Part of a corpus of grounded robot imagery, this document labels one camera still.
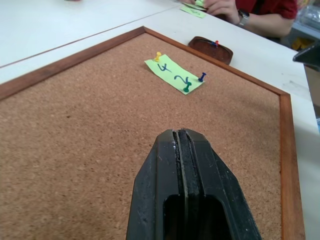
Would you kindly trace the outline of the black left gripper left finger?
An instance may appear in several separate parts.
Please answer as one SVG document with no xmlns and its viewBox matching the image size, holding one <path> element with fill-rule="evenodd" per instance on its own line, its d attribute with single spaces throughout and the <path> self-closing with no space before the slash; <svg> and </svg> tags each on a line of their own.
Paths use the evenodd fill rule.
<svg viewBox="0 0 320 240">
<path fill-rule="evenodd" d="M 134 180 L 126 239 L 188 238 L 185 135 L 185 129 L 168 129 L 156 137 Z"/>
</svg>

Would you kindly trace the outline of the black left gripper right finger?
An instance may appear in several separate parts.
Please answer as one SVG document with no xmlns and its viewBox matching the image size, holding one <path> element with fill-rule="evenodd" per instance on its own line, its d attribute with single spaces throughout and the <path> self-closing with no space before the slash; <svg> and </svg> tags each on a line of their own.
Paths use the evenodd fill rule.
<svg viewBox="0 0 320 240">
<path fill-rule="evenodd" d="M 240 184 L 200 133 L 178 132 L 183 240 L 260 240 Z"/>
</svg>

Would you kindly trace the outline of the person's bare hand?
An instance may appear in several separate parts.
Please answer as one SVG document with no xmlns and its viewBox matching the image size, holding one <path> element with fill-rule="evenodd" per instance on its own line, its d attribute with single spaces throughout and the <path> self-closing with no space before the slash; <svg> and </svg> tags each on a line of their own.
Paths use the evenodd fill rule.
<svg viewBox="0 0 320 240">
<path fill-rule="evenodd" d="M 241 21 L 235 0 L 205 0 L 204 7 L 212 16 L 224 16 L 224 20 L 237 25 Z"/>
</svg>

